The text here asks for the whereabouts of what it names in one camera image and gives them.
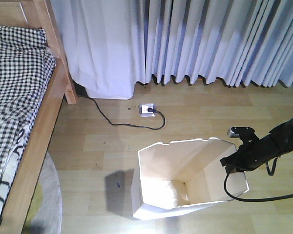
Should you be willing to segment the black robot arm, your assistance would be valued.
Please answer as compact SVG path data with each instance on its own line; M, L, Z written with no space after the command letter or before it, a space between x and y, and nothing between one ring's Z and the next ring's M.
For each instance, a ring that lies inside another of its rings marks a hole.
M243 144L228 157L220 160L227 173L253 171L262 164L293 151L293 118L259 139L251 127L231 127L229 137L238 137Z

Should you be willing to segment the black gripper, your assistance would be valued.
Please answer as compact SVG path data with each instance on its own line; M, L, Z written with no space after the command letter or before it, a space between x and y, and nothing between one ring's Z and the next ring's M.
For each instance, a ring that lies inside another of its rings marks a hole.
M235 155L220 159L227 174L253 171L271 160L271 140L259 140L239 147Z

